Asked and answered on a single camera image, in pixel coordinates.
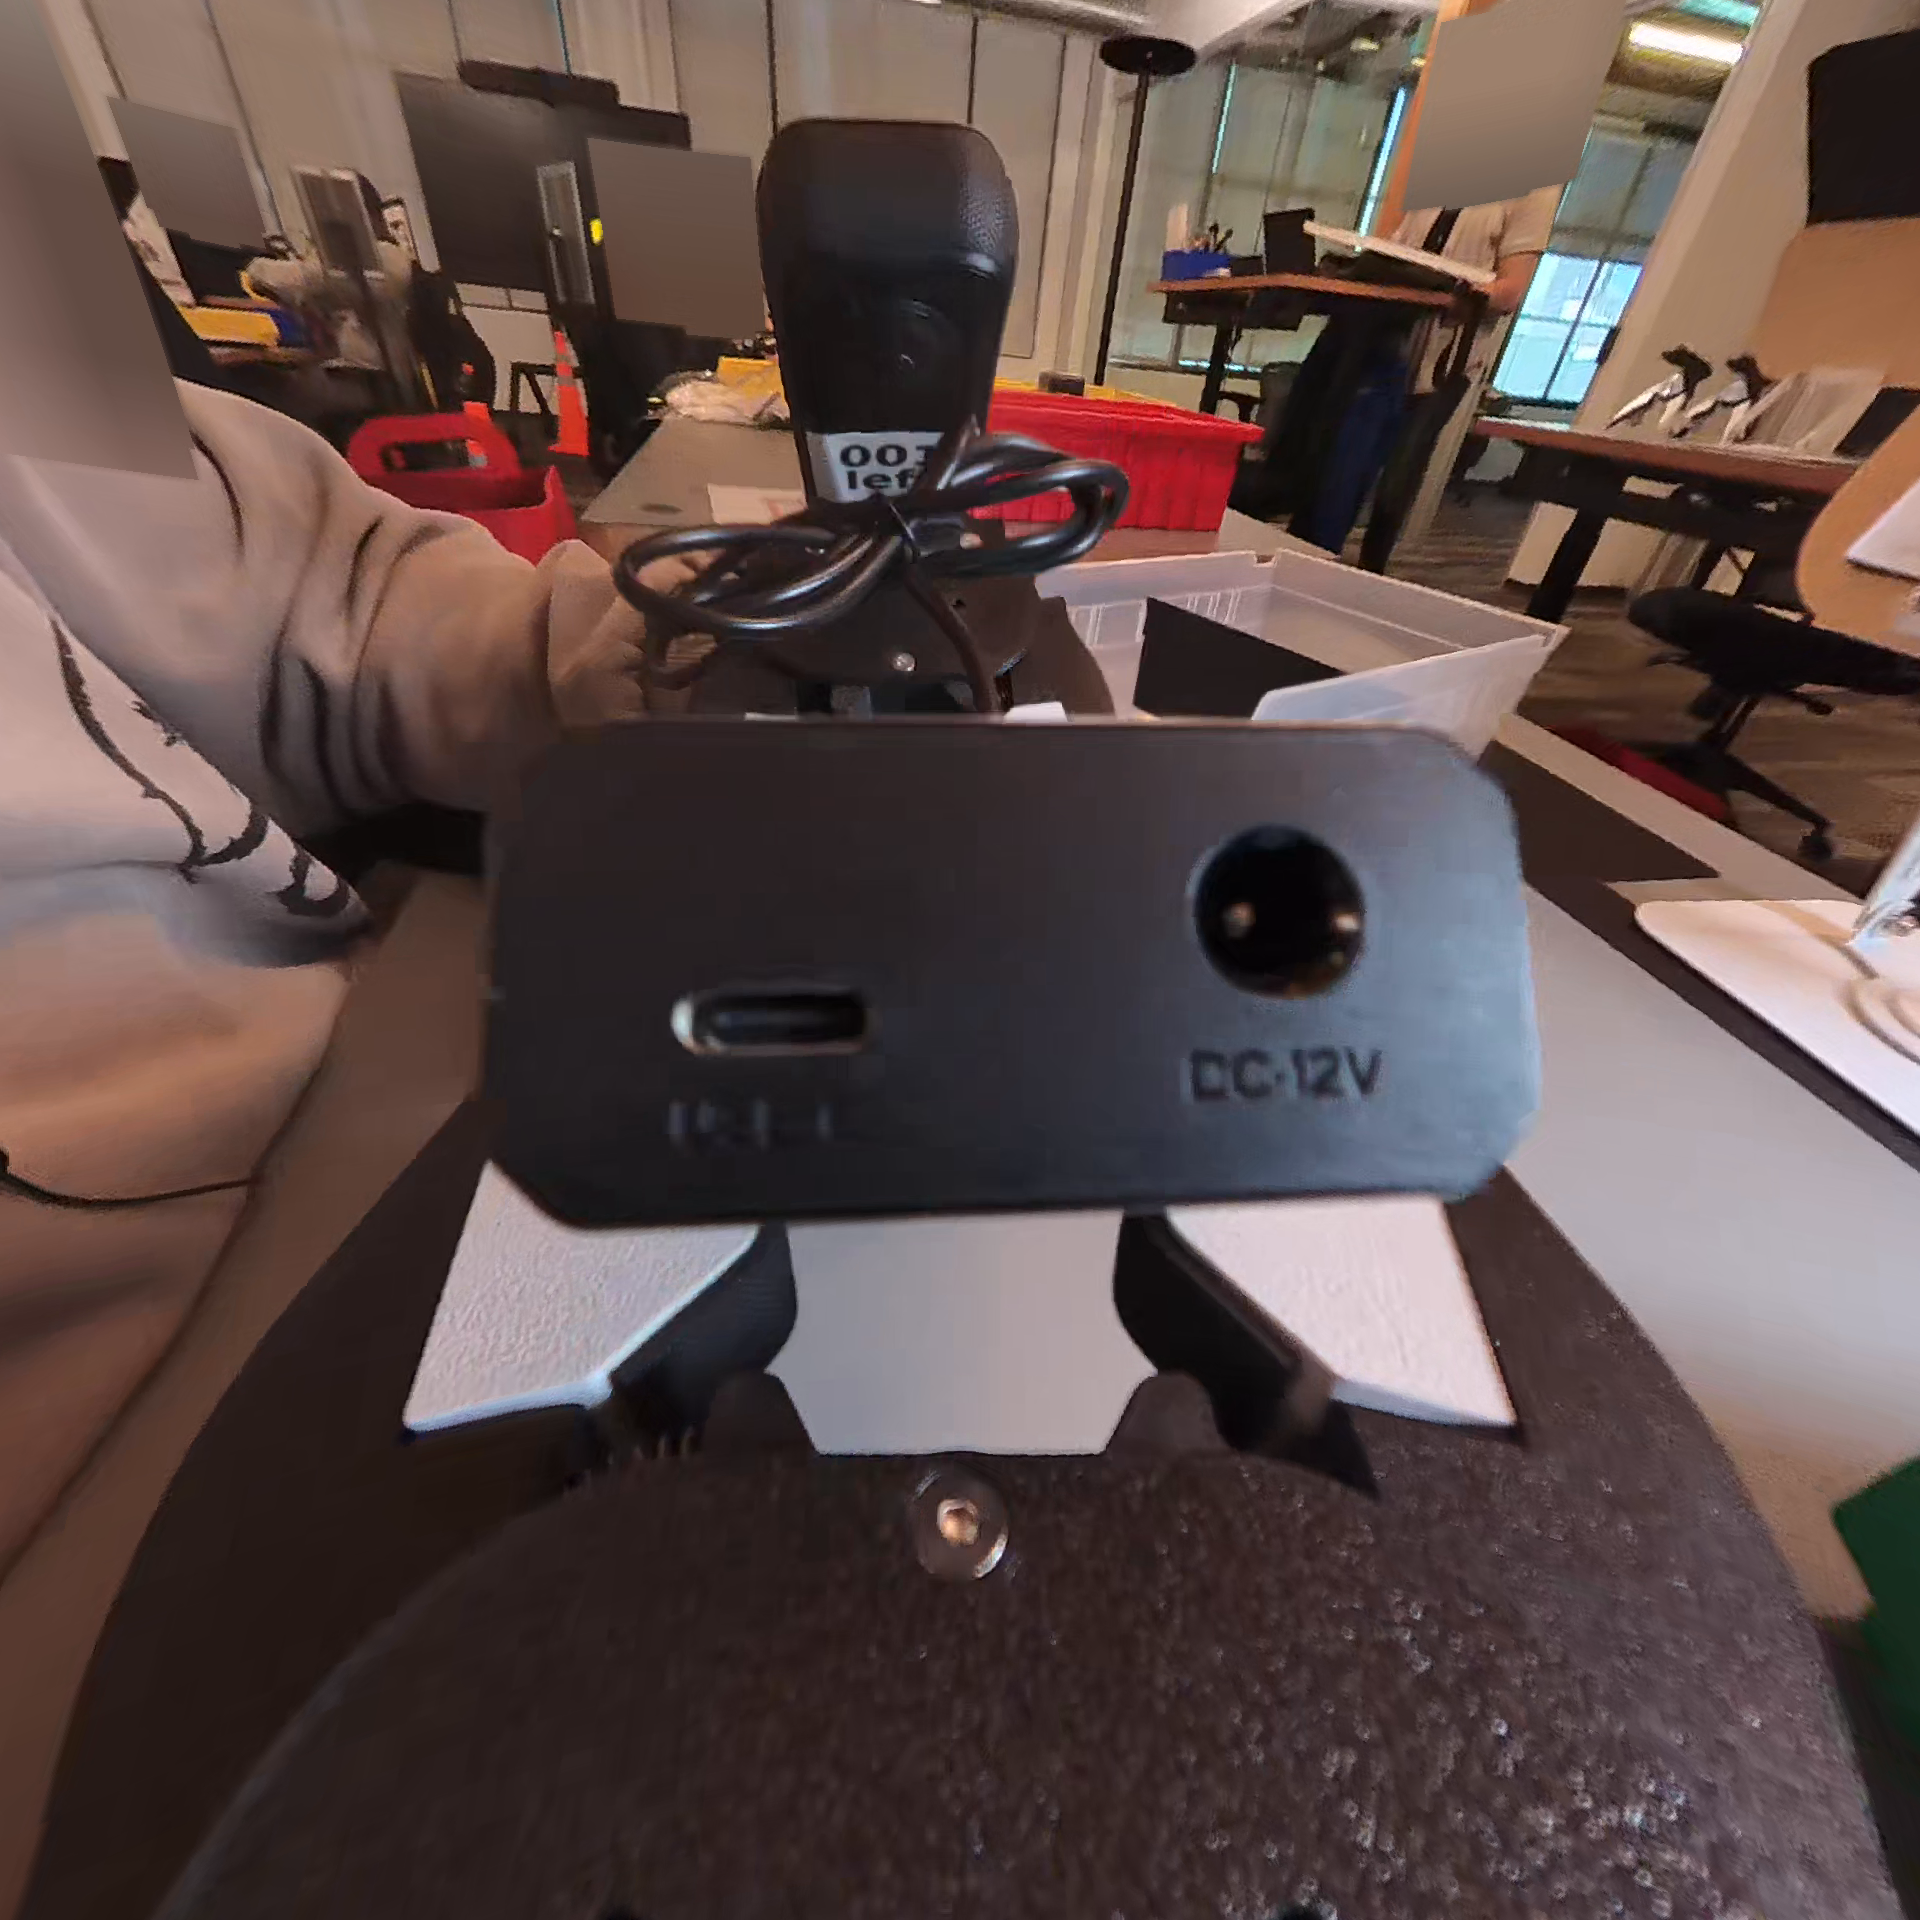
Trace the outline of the wooden standing desk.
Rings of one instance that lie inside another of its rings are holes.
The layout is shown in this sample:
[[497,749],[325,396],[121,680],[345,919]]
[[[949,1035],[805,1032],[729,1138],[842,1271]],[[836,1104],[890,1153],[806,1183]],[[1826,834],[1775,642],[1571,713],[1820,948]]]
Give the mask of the wooden standing desk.
[[1465,322],[1455,362],[1473,346],[1486,296],[1465,282],[1435,285],[1375,282],[1324,273],[1227,275],[1205,279],[1157,279],[1145,289],[1159,297],[1170,324],[1212,324],[1213,346],[1205,371],[1198,412],[1213,416],[1225,396],[1235,341],[1245,330],[1267,330],[1308,315],[1331,319],[1343,309],[1374,309],[1413,324],[1426,319]]

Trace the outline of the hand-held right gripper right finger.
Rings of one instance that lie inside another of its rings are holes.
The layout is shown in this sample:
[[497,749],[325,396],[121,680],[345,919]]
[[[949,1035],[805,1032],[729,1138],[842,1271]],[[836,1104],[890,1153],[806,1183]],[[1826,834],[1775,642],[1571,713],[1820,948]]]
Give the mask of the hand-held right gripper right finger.
[[1150,1364],[1114,1444],[1207,1418],[1237,1457],[1375,1490],[1359,1412],[1513,1437],[1511,1392],[1429,1199],[1188,1207],[1121,1224],[1114,1306]]

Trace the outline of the person's grey sweater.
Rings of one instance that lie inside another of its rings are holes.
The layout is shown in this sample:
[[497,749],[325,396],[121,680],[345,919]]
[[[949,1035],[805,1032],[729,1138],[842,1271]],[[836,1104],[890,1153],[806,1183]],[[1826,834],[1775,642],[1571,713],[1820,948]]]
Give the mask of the person's grey sweater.
[[153,705],[188,445],[185,480],[4,459],[4,1561],[202,1295],[365,927]]

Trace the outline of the red floor crate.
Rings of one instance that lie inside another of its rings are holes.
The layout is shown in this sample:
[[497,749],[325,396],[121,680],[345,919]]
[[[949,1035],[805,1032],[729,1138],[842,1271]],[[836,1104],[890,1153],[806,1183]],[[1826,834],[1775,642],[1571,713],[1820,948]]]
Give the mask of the red floor crate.
[[1569,744],[1571,748],[1598,759],[1599,763],[1619,770],[1625,778],[1652,789],[1654,793],[1667,795],[1681,804],[1699,809],[1701,804],[1711,811],[1717,804],[1702,789],[1697,789],[1690,779],[1677,775],[1673,768],[1665,767],[1661,761],[1646,756],[1644,753],[1627,748],[1620,741],[1612,741],[1606,733],[1599,733],[1591,728],[1555,728],[1551,733]]

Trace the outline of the black office chair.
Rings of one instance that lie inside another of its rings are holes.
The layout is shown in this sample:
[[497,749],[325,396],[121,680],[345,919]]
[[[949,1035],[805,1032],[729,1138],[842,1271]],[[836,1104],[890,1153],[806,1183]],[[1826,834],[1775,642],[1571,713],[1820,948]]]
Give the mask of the black office chair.
[[1740,759],[1738,738],[1767,703],[1829,715],[1826,692],[1914,699],[1917,661],[1805,617],[1699,588],[1642,592],[1625,617],[1654,642],[1658,666],[1685,667],[1702,681],[1690,705],[1701,731],[1667,745],[1639,744],[1637,753],[1722,809],[1746,795],[1789,816],[1805,828],[1802,857],[1833,859],[1833,824]]

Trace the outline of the black usb hub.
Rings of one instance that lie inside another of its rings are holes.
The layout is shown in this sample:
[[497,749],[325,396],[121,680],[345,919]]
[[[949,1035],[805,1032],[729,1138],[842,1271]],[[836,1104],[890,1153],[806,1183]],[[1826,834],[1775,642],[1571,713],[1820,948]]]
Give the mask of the black usb hub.
[[659,719],[490,853],[490,1154],[579,1229],[1482,1188],[1503,791],[1404,728]]

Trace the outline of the person's left forearm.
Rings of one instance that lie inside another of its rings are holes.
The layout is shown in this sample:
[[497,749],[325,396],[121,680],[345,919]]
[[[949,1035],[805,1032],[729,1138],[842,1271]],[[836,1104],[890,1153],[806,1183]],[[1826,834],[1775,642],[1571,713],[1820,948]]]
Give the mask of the person's left forearm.
[[209,528],[165,539],[180,637],[150,703],[295,837],[487,811],[564,731],[644,715],[641,617],[586,545],[522,560],[293,418],[182,407]]

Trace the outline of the black floor lamp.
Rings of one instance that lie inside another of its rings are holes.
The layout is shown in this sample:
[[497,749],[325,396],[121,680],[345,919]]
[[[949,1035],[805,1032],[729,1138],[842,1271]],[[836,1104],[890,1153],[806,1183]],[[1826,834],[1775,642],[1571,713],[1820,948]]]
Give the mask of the black floor lamp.
[[1121,196],[1110,228],[1109,276],[1095,336],[1093,381],[1100,387],[1107,381],[1114,352],[1114,324],[1121,300],[1121,269],[1129,224],[1133,218],[1137,177],[1145,136],[1145,113],[1150,106],[1150,91],[1159,80],[1175,80],[1188,73],[1195,66],[1195,50],[1181,40],[1167,40],[1150,32],[1129,32],[1103,40],[1098,48],[1098,56],[1110,73],[1133,84],[1133,99],[1121,160]]

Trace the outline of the black bin divider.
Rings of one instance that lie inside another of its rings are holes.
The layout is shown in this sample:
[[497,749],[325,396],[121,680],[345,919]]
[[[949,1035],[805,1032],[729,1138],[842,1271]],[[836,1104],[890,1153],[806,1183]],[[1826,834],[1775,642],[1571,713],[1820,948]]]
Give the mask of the black bin divider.
[[1417,725],[1381,680],[1341,676],[1286,644],[1162,600],[1142,611],[1131,709],[1159,721],[1285,729]]

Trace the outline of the black wall screen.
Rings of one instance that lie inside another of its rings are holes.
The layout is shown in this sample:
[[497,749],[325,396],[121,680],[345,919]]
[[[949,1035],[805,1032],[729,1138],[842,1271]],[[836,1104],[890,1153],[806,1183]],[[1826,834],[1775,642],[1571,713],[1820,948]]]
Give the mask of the black wall screen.
[[438,266],[460,284],[548,289],[537,171],[586,179],[587,140],[690,148],[683,113],[627,106],[611,80],[467,60],[455,80],[393,83]]

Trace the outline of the red plastic basket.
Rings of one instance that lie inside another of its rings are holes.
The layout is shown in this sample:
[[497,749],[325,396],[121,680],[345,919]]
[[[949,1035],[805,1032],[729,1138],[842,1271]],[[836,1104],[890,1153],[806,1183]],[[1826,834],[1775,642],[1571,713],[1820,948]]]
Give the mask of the red plastic basket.
[[371,487],[468,520],[529,562],[579,538],[562,474],[523,464],[484,407],[363,420],[345,459]]

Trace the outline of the distant black white device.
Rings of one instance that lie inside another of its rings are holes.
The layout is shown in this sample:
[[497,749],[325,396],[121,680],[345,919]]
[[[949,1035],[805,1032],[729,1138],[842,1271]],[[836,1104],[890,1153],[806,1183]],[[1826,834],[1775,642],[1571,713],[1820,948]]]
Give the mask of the distant black white device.
[[1667,373],[1619,407],[1606,418],[1605,433],[1619,434],[1633,428],[1651,434],[1675,434],[1687,429],[1690,407],[1714,373],[1714,362],[1687,346],[1665,351],[1661,362]]
[[1685,433],[1693,441],[1710,440],[1717,429],[1722,445],[1740,445],[1751,440],[1769,399],[1783,384],[1769,375],[1753,352],[1742,352],[1723,364],[1725,381],[1697,401],[1685,418]]

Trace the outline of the wooden office desk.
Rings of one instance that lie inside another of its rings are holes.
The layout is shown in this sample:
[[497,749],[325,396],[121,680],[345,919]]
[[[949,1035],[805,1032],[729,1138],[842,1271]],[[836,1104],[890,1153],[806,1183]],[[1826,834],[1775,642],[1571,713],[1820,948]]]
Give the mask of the wooden office desk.
[[1733,554],[1793,564],[1814,516],[1858,463],[1775,448],[1633,440],[1556,424],[1482,418],[1476,434],[1521,448],[1511,489],[1531,506],[1569,509],[1566,533],[1525,613],[1562,621],[1612,524],[1702,545],[1692,585]]

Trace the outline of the clear plastic bin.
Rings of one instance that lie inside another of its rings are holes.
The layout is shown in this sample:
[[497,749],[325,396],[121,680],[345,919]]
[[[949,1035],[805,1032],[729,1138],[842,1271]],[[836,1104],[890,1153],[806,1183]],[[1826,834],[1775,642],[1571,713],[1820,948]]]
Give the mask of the clear plastic bin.
[[1041,578],[1063,602],[1115,709],[1131,709],[1148,602],[1217,617],[1286,644],[1341,676],[1372,676],[1413,709],[1413,729],[1473,759],[1498,738],[1569,628],[1455,600],[1332,560],[1317,549],[1271,559],[1217,551],[1077,562]]

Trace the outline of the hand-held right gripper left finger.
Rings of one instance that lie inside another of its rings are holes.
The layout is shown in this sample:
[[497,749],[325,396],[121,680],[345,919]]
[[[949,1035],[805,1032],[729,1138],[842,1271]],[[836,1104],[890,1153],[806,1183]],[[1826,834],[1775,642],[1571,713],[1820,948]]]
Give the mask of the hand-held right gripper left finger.
[[543,1408],[703,1415],[797,1321],[782,1228],[574,1229],[499,1169],[478,1178],[403,1407],[409,1433]]

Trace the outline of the green plastic bin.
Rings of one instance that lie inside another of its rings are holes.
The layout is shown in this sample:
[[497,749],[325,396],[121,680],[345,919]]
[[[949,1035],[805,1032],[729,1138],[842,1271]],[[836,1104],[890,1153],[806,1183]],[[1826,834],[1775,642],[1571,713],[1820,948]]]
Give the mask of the green plastic bin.
[[1917,1457],[1836,1503],[1830,1522],[1879,1617],[1917,1619]]

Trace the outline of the red plastic bin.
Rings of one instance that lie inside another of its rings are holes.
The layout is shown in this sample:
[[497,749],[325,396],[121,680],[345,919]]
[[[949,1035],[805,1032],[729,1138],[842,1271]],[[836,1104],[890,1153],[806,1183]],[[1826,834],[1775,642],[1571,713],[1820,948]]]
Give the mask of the red plastic bin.
[[1065,396],[996,387],[989,433],[1022,437],[1063,457],[1102,463],[1127,479],[1117,528],[1212,536],[1219,530],[1244,451],[1262,429],[1162,401]]

